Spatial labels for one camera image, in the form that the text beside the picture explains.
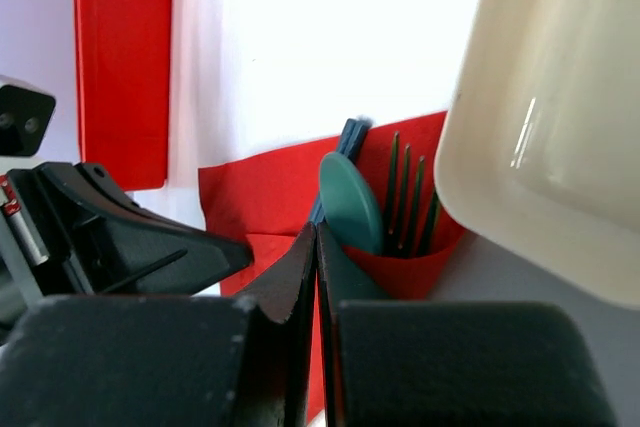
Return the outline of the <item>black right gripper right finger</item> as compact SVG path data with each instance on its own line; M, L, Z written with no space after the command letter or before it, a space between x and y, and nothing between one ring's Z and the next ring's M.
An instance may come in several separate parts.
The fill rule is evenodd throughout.
M317 229L331 426L613 426L583 336L535 302L394 300Z

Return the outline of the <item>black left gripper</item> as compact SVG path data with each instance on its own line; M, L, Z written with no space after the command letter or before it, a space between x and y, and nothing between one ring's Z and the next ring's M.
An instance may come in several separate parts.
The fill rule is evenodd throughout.
M246 244L135 204L96 164L72 167L72 202L41 163L1 163L1 340L49 295L194 294L247 267Z

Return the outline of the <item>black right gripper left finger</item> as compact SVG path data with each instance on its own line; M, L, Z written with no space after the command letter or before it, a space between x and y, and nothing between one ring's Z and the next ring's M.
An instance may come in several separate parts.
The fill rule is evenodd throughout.
M5 426L302 426L317 231L237 294L52 296L1 356Z

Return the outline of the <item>iridescent rainbow fork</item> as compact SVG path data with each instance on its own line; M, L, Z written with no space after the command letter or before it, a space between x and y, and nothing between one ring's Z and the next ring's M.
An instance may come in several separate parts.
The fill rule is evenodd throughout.
M434 250L440 199L435 185L425 190L426 157L418 158L414 177L410 179L411 145L406 143L400 151L400 132L395 131L390 147L383 254L403 259L422 257Z

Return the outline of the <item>teal spoon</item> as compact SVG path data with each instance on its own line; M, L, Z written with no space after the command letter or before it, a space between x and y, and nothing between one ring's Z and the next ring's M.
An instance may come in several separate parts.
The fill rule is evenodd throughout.
M319 194L325 220L336 240L370 254L383 250L383 222L369 184L345 155L326 154L319 167Z

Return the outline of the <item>red plastic tray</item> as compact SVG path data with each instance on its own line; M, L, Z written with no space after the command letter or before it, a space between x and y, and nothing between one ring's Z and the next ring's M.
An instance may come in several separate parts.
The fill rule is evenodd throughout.
M125 190L168 175L172 0L74 0L84 162Z

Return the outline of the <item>beige utensil holder tray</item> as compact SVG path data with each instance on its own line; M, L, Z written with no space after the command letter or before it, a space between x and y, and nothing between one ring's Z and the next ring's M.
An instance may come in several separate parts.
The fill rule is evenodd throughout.
M639 0L479 0L435 183L470 231L639 306Z

